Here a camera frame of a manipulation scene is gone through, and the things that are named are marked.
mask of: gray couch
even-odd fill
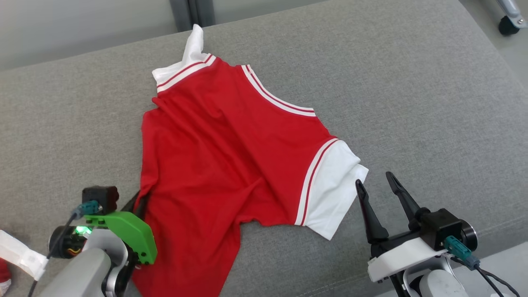
[[[204,31],[204,52],[250,63],[351,146],[391,234],[407,222],[385,171],[470,222],[479,256],[528,240],[528,96],[457,0],[334,0]],[[137,191],[150,72],[178,61],[187,36],[0,73],[1,229],[46,253],[82,188],[116,185],[120,206]],[[391,285],[369,281],[369,256],[357,202],[330,242],[245,224],[221,295],[372,296]],[[50,261],[37,291],[66,264]],[[25,296],[31,279],[13,272],[7,297]]]

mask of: teal connector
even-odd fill
[[[456,239],[454,236],[448,236],[444,240],[444,247],[455,257],[462,260],[462,262],[464,262],[464,265],[466,265],[469,270],[474,270],[476,267],[479,266],[480,260],[477,257],[471,255],[471,250],[467,248],[463,243],[461,243],[458,239]]]
[[[95,200],[85,202],[77,206],[71,214],[73,215],[74,220],[82,218],[84,215],[95,215],[100,211],[99,203]]]

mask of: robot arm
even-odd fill
[[[391,190],[400,200],[409,221],[409,231],[394,236],[380,224],[361,181],[356,181],[366,237],[371,244],[369,276],[373,282],[392,281],[399,297],[467,296],[451,269],[444,242],[455,237],[471,250],[477,248],[476,232],[470,224],[446,209],[431,212],[420,208],[391,172],[386,173]],[[422,276],[409,279],[414,273]]]
[[[136,264],[152,264],[157,249],[150,227],[142,221],[148,197],[139,202],[136,194],[122,209],[114,211],[118,199],[115,187],[83,190],[82,202],[97,201],[99,211],[86,215],[84,226],[60,226],[50,237],[50,254],[73,258],[44,289],[41,297],[123,296]]]

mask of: caster wheel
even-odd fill
[[[510,18],[505,16],[501,19],[501,22],[498,24],[498,31],[504,36],[510,36],[519,32],[519,28],[512,24]]]

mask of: gray wall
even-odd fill
[[[1,0],[0,71],[175,32],[168,0]]]

